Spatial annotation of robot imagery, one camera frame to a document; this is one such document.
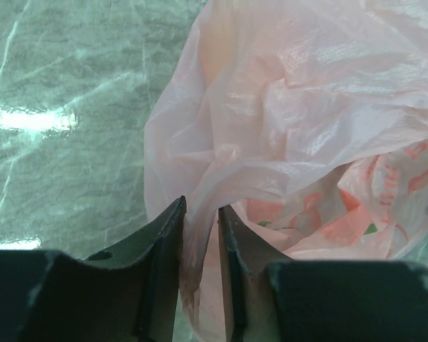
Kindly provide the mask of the pink plastic bag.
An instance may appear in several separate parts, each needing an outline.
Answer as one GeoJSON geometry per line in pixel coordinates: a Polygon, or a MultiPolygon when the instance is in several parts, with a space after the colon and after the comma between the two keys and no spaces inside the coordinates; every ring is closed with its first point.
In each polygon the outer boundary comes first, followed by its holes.
{"type": "Polygon", "coordinates": [[[428,235],[428,1],[209,1],[144,130],[155,219],[185,197],[180,295],[224,341],[218,210],[293,259],[428,235]]]}

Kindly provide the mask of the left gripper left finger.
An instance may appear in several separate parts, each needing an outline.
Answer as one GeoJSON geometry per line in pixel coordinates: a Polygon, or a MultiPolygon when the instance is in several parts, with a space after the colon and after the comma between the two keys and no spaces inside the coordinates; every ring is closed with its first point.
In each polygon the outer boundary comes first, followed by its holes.
{"type": "Polygon", "coordinates": [[[0,250],[0,341],[171,341],[186,201],[86,259],[0,250]]]}

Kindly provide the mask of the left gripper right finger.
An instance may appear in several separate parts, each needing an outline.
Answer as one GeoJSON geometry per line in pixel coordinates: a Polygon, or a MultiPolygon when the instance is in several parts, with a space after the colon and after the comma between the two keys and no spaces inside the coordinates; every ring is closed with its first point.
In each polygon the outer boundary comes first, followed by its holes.
{"type": "Polygon", "coordinates": [[[228,341],[428,341],[428,268],[296,261],[218,212],[228,341]]]}

